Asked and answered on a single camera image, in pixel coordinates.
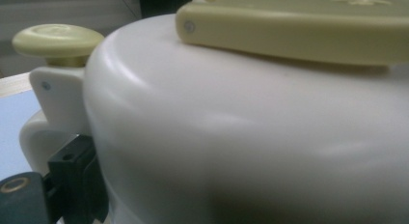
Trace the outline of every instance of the beige knob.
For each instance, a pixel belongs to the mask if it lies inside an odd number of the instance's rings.
[[[17,33],[13,46],[22,55],[45,58],[51,66],[84,67],[103,38],[98,32],[79,26],[43,24]]]

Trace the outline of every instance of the round knob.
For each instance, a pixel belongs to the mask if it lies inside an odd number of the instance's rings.
[[[98,32],[79,26],[43,24],[17,33],[13,46],[22,55],[45,58],[51,66],[84,67],[103,38]]]

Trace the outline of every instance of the knob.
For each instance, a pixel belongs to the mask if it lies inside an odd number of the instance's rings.
[[[94,48],[103,40],[98,32],[67,24],[43,24],[18,32],[16,52],[43,57],[50,66],[84,67]]]

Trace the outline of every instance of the black plastic part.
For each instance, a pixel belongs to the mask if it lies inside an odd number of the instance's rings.
[[[41,174],[23,173],[0,182],[0,223],[47,224],[57,220],[50,212]]]
[[[51,180],[64,194],[66,224],[103,222],[108,214],[108,196],[91,137],[78,136],[48,161]]]

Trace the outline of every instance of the metal screw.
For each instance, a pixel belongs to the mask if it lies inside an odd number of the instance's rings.
[[[28,183],[29,183],[28,178],[16,178],[3,184],[3,186],[1,186],[0,191],[2,193],[15,192],[18,189],[25,187]]]
[[[42,82],[41,86],[43,89],[45,89],[45,91],[51,90],[51,85],[48,82]]]
[[[187,33],[195,32],[195,28],[196,28],[195,23],[190,21],[190,20],[187,20],[186,22],[184,22],[183,27],[184,27],[184,30],[186,30]]]

